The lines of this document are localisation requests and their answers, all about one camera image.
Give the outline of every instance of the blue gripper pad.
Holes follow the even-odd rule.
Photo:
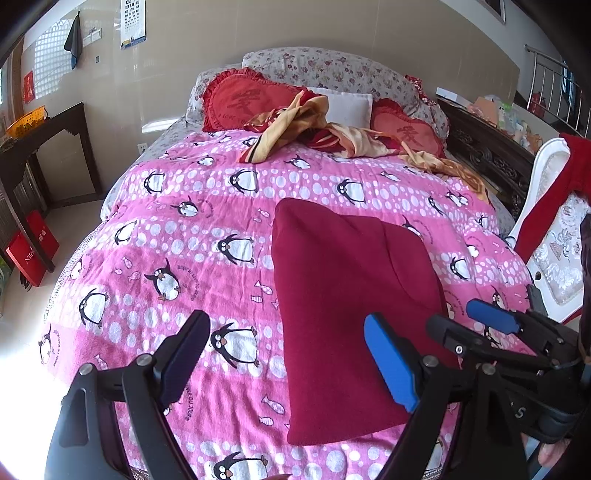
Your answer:
[[[412,370],[373,314],[365,317],[363,332],[365,343],[378,365],[392,398],[407,412],[412,413],[419,401]]]
[[[466,304],[466,313],[477,322],[492,327],[506,335],[519,332],[519,324],[512,312],[500,309],[482,300],[473,299]]]

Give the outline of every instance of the metal screw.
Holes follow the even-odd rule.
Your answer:
[[[149,353],[142,353],[138,358],[135,359],[135,363],[137,363],[141,367],[145,367],[152,363],[152,355]]]
[[[423,357],[423,365],[429,368],[435,368],[439,365],[439,359],[434,355],[427,355]]]
[[[94,367],[95,366],[93,364],[84,364],[78,371],[80,372],[80,375],[88,375],[90,372],[92,372]]]
[[[494,375],[496,372],[496,368],[494,365],[491,364],[482,364],[482,372],[485,375]]]

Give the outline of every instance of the red gift bag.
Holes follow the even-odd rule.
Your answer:
[[[49,258],[53,258],[60,244],[57,243],[57,240],[49,231],[41,214],[38,211],[33,210],[27,216],[27,223],[33,231],[33,234],[41,243],[43,251]],[[12,261],[17,268],[23,275],[25,275],[27,280],[31,282],[32,285],[38,287],[41,284],[46,269],[45,266],[43,266],[43,263],[41,263],[41,260],[35,255],[33,248],[29,245],[22,232],[19,231],[15,235],[8,245],[6,252],[8,256],[12,258]]]

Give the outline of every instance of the red garment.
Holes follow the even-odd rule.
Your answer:
[[[457,366],[425,331],[432,314],[447,310],[427,250],[408,229],[284,199],[275,208],[271,253],[292,445],[339,442],[408,420],[365,345],[369,313],[383,313],[421,354]]]
[[[560,134],[570,148],[570,158],[558,178],[525,217],[515,252],[527,263],[542,243],[560,206],[571,192],[591,198],[591,141]]]

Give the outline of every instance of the penguin print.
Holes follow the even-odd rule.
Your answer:
[[[408,230],[410,230],[412,233],[414,233],[417,237],[419,238],[423,238],[423,236],[421,235],[421,232],[419,232],[415,227],[413,227],[410,223],[408,223],[408,219],[403,215],[402,218],[404,218],[404,223],[402,224],[402,226]]]
[[[470,256],[472,258],[477,258],[480,255],[480,252],[474,245],[466,245],[468,247],[468,251],[470,252]]]
[[[365,203],[365,193],[363,192],[363,185],[359,181],[351,181],[351,179],[344,179],[336,186],[336,191],[350,201],[353,205],[355,202]]]
[[[458,258],[455,255],[452,256],[452,261],[449,264],[450,271],[462,280],[470,280],[470,271],[468,270],[468,264],[465,258]]]
[[[86,322],[90,322],[101,328],[103,326],[103,313],[109,296],[106,293],[95,291],[96,288],[93,288],[82,299],[78,305],[78,311],[80,312],[80,320],[82,320],[83,325],[86,325]]]
[[[382,177],[386,177],[388,180],[391,181],[400,181],[400,179],[396,175],[394,175],[393,173],[388,173],[387,171],[383,171],[380,175]]]
[[[165,260],[165,267],[157,269],[154,275],[144,275],[144,277],[152,281],[160,300],[174,300],[181,293],[181,287],[177,277],[170,270],[168,258],[165,258]]]
[[[41,337],[38,343],[39,354],[41,355],[41,364],[46,365],[49,362],[51,355],[51,323],[49,324],[49,331]]]
[[[199,210],[197,205],[191,201],[191,197],[188,198],[188,200],[181,202],[180,205],[171,205],[171,207],[177,209],[177,211],[184,217],[194,217],[199,213]]]
[[[310,168],[310,164],[303,158],[300,158],[299,155],[296,155],[295,158],[292,158],[285,163],[291,163],[295,168],[299,168],[300,170],[307,170]]]
[[[492,289],[495,291],[492,294],[492,302],[493,302],[493,304],[495,304],[500,309],[505,310],[505,302],[503,301],[503,298],[501,297],[501,294],[497,291],[497,289],[495,287],[492,287]]]
[[[445,198],[451,200],[456,207],[468,205],[468,199],[460,193],[453,193],[450,190],[445,194]]]
[[[162,184],[164,183],[164,173],[153,171],[144,180],[144,188],[148,193],[162,193]]]
[[[230,185],[232,185],[240,193],[258,192],[258,173],[254,170],[246,170],[245,168],[238,170],[235,174],[230,176]]]
[[[205,167],[211,167],[213,165],[213,158],[212,157],[203,157],[201,160],[197,160],[199,165],[203,165]]]
[[[213,466],[213,474],[217,480],[262,480],[267,477],[269,461],[264,455],[256,458],[236,458],[241,452],[234,452]]]
[[[237,363],[253,364],[258,368],[260,366],[256,345],[258,332],[254,327],[231,329],[232,325],[234,322],[212,333],[210,340],[213,349],[234,368],[238,368]]]
[[[235,238],[236,233],[228,235],[217,243],[217,249],[234,265],[238,262],[248,262],[254,265],[254,249],[252,238]]]
[[[428,198],[428,202],[429,202],[429,205],[431,205],[431,207],[433,207],[433,209],[437,213],[441,213],[441,215],[444,215],[445,216],[445,213],[443,212],[443,209],[441,208],[441,205],[439,205],[437,203],[437,201],[433,197],[429,197]]]
[[[480,215],[477,220],[478,225],[480,225],[484,230],[488,230],[488,217],[485,215]]]
[[[127,223],[115,232],[115,245],[127,245],[131,240],[131,235],[134,233],[135,226],[138,224],[137,220]]]
[[[78,262],[76,262],[76,265],[74,265],[74,268],[72,268],[72,271],[70,272],[70,278],[72,280],[77,279],[78,277],[80,277],[80,272],[82,271],[82,260],[78,260]]]
[[[501,348],[501,339],[497,335],[496,330],[490,327],[485,327],[484,336],[491,343],[491,347]]]
[[[250,137],[247,138],[246,140],[242,140],[242,145],[246,145],[247,147],[251,147],[253,145],[256,145],[256,142],[258,142],[259,137]]]

